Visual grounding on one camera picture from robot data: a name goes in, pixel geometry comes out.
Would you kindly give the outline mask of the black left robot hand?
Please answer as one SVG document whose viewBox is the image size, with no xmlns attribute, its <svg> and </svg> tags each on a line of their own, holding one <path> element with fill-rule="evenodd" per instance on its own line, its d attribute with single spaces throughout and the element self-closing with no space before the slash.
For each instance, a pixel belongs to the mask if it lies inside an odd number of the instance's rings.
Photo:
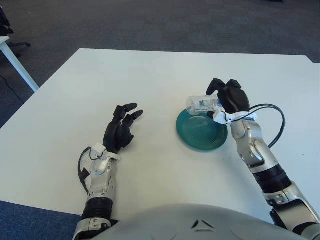
<svg viewBox="0 0 320 240">
<path fill-rule="evenodd" d="M 132 114 L 129 113 L 137 107 L 137 103 L 129 103 L 118 105 L 115 108 L 113 119 L 106 128 L 102 143 L 108 152 L 118 154 L 133 140 L 134 135 L 132 135 L 130 127 L 144 113 L 142 109 Z"/>
</svg>

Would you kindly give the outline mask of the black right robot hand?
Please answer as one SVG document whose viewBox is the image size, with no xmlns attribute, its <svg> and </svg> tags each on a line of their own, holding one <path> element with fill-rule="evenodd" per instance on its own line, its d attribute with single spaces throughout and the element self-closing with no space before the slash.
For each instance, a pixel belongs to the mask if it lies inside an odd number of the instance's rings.
<svg viewBox="0 0 320 240">
<path fill-rule="evenodd" d="M 209 84 L 206 95 L 211 96 L 217 91 L 217 97 L 228 114 L 249 112 L 250 102 L 238 81 L 230 79 L 224 83 L 221 79 L 213 78 Z"/>
</svg>

